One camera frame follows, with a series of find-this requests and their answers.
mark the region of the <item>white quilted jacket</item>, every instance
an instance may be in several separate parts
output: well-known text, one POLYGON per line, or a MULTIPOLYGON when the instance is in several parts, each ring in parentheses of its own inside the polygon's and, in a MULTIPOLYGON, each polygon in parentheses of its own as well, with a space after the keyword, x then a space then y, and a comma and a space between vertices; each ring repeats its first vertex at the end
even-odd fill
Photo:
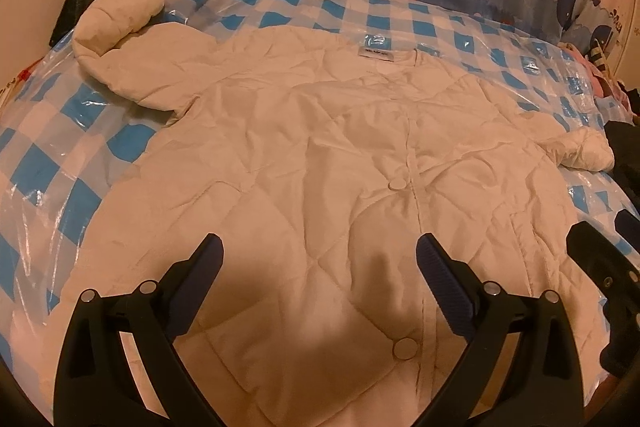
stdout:
POLYGON ((591 386, 606 332, 566 256, 577 216, 556 165, 610 168, 602 134, 420 52, 383 62, 288 26, 222 44, 176 23, 135 33, 162 4, 97 0, 75 32, 83 69, 175 118, 90 224, 51 315, 48 396, 79 293, 128 293, 208 232, 224 264, 175 345, 230 427, 411 425, 465 345, 418 271, 426 232, 510 293, 558 291, 591 386))

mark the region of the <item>bed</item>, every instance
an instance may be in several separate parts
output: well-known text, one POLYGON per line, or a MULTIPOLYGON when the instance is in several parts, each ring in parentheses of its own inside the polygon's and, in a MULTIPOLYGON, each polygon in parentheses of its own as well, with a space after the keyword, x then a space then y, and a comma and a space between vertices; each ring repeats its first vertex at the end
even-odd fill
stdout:
MULTIPOLYGON (((418 50, 497 86, 524 112, 551 115, 567 133, 602 132, 620 111, 613 99, 598 109, 584 68, 554 45, 511 25, 420 1, 165 0, 162 21, 186 24, 219 42, 251 28, 292 26, 368 50, 418 50)), ((55 335, 47 328, 74 270, 90 269, 84 234, 149 140, 174 123, 171 112, 140 107, 84 73, 72 36, 52 49, 0 117, 0 354, 47 415, 40 377, 48 365, 50 378, 56 356, 47 344, 55 335)), ((613 227, 622 208, 636 213, 622 190, 605 172, 564 166, 559 172, 578 220, 594 224, 640 266, 638 253, 613 227)), ((605 331, 604 319, 597 327, 605 331)), ((445 371, 434 377, 434 388, 445 371)), ((585 386, 596 383, 591 371, 585 386)))

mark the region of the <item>metal screw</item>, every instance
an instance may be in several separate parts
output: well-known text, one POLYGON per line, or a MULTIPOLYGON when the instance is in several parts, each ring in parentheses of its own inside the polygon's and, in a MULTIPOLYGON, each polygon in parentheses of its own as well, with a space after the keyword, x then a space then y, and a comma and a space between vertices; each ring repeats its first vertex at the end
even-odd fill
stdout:
POLYGON ((149 295, 156 291, 156 288, 158 288, 158 283, 156 281, 145 281, 140 285, 140 293, 149 295))
POLYGON ((500 288, 500 285, 496 282, 493 281, 489 281, 484 283, 484 291, 487 292, 489 295, 498 295, 498 293, 500 293, 502 291, 502 288, 500 288))
POLYGON ((84 290, 80 295, 80 300, 82 302, 91 302, 95 298, 95 291, 93 290, 84 290))
POLYGON ((551 302, 551 304, 556 304, 560 300, 560 296, 553 290, 547 290, 545 292, 545 299, 551 302))

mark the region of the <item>jacket button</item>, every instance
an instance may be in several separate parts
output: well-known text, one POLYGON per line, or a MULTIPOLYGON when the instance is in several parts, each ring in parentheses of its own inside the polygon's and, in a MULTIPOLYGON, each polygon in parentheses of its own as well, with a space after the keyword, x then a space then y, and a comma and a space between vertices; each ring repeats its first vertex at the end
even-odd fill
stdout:
POLYGON ((418 352, 418 343, 413 339, 400 339, 394 344, 394 356, 396 359, 409 360, 418 352))
POLYGON ((403 188, 406 188, 406 186, 407 182, 404 178, 393 178, 389 182, 389 188, 391 190, 402 190, 403 188))

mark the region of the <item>blue whale print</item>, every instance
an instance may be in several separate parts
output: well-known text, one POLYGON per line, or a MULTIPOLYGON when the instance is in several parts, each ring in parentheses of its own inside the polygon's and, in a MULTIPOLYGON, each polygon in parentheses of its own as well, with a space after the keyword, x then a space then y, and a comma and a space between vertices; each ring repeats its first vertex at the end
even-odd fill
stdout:
POLYGON ((593 33, 591 34, 591 42, 593 42, 594 40, 598 41, 600 47, 605 50, 607 49, 612 36, 613 30, 611 29, 611 26, 601 24, 596 29, 594 29, 593 33))
POLYGON ((564 31, 567 31, 571 27, 575 1, 576 0, 558 0, 558 4, 556 5, 556 16, 564 31))

